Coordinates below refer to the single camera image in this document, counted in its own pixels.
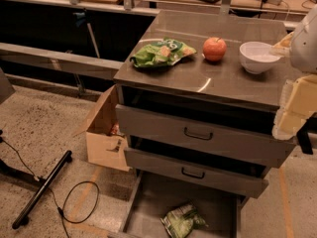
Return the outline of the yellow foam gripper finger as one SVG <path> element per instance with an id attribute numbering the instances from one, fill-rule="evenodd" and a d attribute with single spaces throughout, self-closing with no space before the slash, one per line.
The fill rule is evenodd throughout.
<path id="1" fill-rule="evenodd" d="M 293 37 L 293 32 L 284 36 L 279 42 L 274 44 L 269 49 L 269 53 L 273 56 L 288 58 L 290 56 L 290 45 L 291 45 L 292 37 Z"/>
<path id="2" fill-rule="evenodd" d="M 282 88 L 271 133 L 277 140 L 289 140 L 316 112 L 317 75 L 288 80 Z"/>

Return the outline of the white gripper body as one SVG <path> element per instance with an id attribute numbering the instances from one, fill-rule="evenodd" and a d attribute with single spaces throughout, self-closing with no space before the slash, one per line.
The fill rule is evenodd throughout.
<path id="1" fill-rule="evenodd" d="M 308 12 L 293 32 L 290 61 L 302 72 L 317 72 L 317 5 Z"/>

